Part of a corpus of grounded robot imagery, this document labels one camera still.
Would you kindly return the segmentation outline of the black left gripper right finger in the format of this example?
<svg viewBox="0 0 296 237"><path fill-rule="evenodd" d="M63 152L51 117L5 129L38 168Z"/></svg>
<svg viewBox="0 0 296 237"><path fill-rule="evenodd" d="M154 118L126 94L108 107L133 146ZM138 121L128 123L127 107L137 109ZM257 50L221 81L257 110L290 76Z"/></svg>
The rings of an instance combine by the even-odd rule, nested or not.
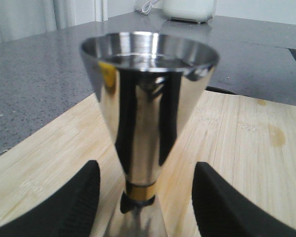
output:
<svg viewBox="0 0 296 237"><path fill-rule="evenodd" d="M198 162L192 206L203 237L296 237L296 230L240 194L208 163Z"/></svg>

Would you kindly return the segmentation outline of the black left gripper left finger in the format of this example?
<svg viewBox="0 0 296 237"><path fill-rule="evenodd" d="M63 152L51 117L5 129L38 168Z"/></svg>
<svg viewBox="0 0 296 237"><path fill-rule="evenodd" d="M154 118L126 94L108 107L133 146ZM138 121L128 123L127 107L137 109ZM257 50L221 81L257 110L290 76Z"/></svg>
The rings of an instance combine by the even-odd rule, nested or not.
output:
<svg viewBox="0 0 296 237"><path fill-rule="evenodd" d="M100 193L100 169L88 161L41 204L0 227L0 237L88 237Z"/></svg>

